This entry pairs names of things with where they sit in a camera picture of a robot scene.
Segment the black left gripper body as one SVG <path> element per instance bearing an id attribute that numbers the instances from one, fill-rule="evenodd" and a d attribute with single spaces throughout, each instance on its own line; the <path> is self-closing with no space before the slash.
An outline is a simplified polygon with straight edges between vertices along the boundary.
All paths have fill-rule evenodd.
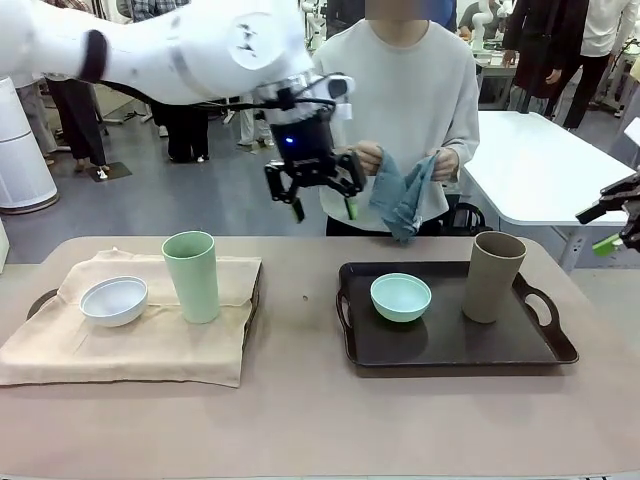
<path id="1" fill-rule="evenodd" d="M 335 168 L 330 120 L 313 116 L 289 124 L 270 126 L 273 140 L 289 176 L 299 172 L 329 173 Z"/>

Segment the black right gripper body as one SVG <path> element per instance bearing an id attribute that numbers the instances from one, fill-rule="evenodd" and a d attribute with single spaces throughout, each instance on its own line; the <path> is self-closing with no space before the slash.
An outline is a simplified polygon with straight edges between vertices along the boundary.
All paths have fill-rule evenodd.
<path id="1" fill-rule="evenodd" d="M 639 235 L 639 172 L 622 180 L 620 193 L 623 195 L 621 209 L 627 214 L 621 236 Z"/>

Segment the person's right hand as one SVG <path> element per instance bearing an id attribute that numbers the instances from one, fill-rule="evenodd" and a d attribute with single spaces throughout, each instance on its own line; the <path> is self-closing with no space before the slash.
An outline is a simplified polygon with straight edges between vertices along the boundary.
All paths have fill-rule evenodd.
<path id="1" fill-rule="evenodd" d="M 355 153 L 359 163 L 367 176 L 375 176 L 383 160 L 381 147 L 373 141 L 360 141 L 348 147 Z"/>

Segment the person's left hand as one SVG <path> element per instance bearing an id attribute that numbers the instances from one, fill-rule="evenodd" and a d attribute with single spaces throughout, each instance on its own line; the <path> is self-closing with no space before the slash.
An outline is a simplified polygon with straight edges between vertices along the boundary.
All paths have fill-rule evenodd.
<path id="1" fill-rule="evenodd" d="M 432 180 L 434 182 L 449 182 L 457 179 L 460 161 L 453 149 L 447 147 L 438 149 L 433 153 L 433 159 Z"/>

